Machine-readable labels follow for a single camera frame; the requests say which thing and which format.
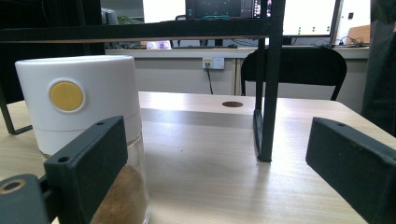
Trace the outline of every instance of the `light wood tabletop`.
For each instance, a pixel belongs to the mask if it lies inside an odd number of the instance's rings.
[[[149,223],[365,223],[305,162],[313,117],[343,122],[396,148],[396,139],[346,106],[278,99],[273,161],[256,159],[254,97],[139,92]],[[241,107],[226,107],[239,102]],[[30,124],[23,102],[8,107]],[[0,179],[42,176],[33,131],[7,133],[0,120]]]

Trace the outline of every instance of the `yellow circle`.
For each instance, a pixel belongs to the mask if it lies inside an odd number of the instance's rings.
[[[79,108],[84,99],[79,86],[68,81],[56,83],[50,90],[49,97],[56,107],[66,111]]]

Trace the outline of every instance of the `brown powder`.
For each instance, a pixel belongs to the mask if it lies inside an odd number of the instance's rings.
[[[142,224],[148,210],[142,176],[125,165],[91,220],[91,224]]]

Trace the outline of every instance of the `chair backrest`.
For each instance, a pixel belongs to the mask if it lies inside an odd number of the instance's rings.
[[[245,81],[255,81],[257,50],[242,63],[242,95],[246,94]],[[347,63],[333,49],[321,47],[283,47],[280,60],[279,83],[335,86],[331,100],[335,101],[347,74]]]

